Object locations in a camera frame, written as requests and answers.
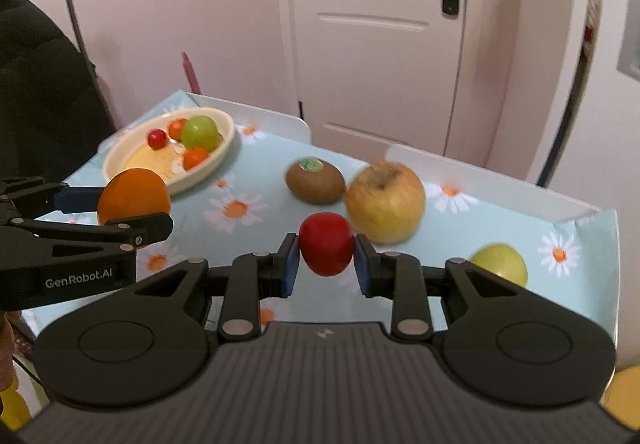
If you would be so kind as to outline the large orange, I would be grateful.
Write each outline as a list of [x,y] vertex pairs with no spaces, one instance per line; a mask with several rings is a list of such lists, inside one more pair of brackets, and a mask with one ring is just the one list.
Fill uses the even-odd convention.
[[104,225],[170,210],[170,195],[162,178],[149,169],[131,168],[114,176],[104,187],[96,214],[99,223]]

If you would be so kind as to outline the small orange tangerine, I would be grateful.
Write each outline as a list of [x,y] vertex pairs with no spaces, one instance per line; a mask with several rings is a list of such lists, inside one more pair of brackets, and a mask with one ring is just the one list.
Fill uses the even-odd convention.
[[190,171],[209,156],[209,152],[203,147],[194,147],[184,152],[182,157],[182,167],[186,171]]

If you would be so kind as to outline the small red cherry tomato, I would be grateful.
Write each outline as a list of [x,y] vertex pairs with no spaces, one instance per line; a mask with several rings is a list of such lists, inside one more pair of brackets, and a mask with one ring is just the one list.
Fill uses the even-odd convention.
[[153,150],[164,148],[167,144],[166,132],[162,129],[149,130],[148,134],[146,134],[146,144]]

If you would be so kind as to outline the small mandarin orange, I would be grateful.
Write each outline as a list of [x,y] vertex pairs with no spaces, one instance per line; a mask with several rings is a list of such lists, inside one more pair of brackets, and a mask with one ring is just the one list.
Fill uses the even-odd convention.
[[171,121],[171,123],[169,123],[169,126],[167,127],[168,136],[172,140],[176,142],[180,142],[182,139],[182,131],[185,124],[186,124],[186,118],[179,118],[174,121]]

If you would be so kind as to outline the large green apple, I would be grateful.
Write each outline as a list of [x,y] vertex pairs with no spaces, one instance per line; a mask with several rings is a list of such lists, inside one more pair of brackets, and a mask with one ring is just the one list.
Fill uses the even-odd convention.
[[216,122],[209,116],[194,116],[183,125],[181,143],[186,149],[215,150],[221,142]]

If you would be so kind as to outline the light blue daisy tablecloth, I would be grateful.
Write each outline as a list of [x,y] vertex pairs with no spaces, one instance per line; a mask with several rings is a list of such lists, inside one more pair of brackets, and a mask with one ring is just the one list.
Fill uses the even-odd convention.
[[[291,118],[277,126],[242,114],[234,114],[233,121],[236,134],[226,160],[203,183],[175,198],[174,230],[164,242],[139,252],[140,277],[189,256],[221,265],[243,253],[276,248],[316,212],[285,185],[285,172],[296,160],[329,161],[345,178],[362,168],[358,159],[302,141]],[[399,245],[401,252],[427,266],[442,266],[454,256],[467,259],[488,245],[506,244],[524,259],[529,290],[616,333],[620,242],[614,211],[597,211],[425,152],[395,148],[390,158],[416,172],[426,191],[420,230]]]

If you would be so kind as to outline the black jacket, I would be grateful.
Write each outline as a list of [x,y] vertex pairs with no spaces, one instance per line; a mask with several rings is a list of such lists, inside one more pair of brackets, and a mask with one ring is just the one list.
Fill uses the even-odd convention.
[[1,175],[60,182],[114,132],[72,41],[29,0],[1,0]]

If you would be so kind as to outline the yellow red apple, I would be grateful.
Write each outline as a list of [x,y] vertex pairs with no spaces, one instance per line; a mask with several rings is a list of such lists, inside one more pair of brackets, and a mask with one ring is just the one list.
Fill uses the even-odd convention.
[[344,195],[352,227],[371,242],[393,245],[420,227],[426,195],[420,178],[400,162],[382,160],[363,168]]

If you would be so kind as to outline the brown kiwi with sticker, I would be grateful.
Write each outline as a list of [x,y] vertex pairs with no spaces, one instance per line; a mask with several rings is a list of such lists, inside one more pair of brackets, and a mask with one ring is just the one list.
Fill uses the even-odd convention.
[[285,183],[297,199],[317,206],[335,204],[346,188],[342,172],[317,157],[295,160],[285,173]]

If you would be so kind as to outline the pink stick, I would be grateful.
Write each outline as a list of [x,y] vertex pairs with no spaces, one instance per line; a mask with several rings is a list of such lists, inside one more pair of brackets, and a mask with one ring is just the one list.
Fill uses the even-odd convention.
[[198,76],[195,73],[195,69],[190,60],[189,55],[186,54],[186,52],[182,52],[181,59],[182,59],[183,70],[184,70],[184,73],[186,74],[186,80],[188,80],[188,83],[190,86],[190,91],[194,94],[200,94],[201,87],[200,87],[200,84],[198,83]]

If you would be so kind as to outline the white door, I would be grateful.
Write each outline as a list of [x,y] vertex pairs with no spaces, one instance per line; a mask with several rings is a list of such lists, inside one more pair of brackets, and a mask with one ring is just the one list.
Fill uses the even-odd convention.
[[294,88],[317,146],[440,154],[457,96],[465,0],[288,0]]

